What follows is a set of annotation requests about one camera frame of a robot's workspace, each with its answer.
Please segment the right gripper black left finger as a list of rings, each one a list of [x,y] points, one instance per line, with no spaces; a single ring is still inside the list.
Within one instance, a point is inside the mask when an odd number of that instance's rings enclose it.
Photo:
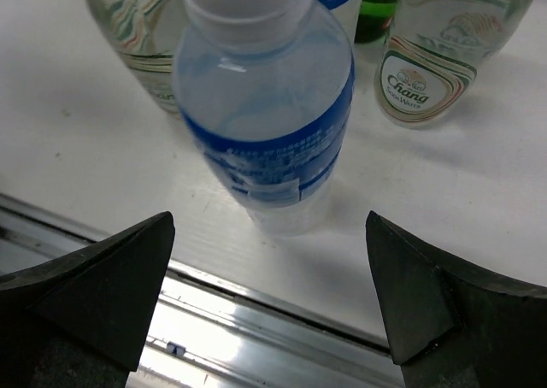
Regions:
[[[3,387],[123,387],[138,368],[174,244],[154,215],[1,277]]]

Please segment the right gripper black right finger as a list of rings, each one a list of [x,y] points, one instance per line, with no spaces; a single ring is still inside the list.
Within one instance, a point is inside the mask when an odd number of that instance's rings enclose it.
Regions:
[[[407,387],[544,387],[546,289],[366,220],[391,358]]]

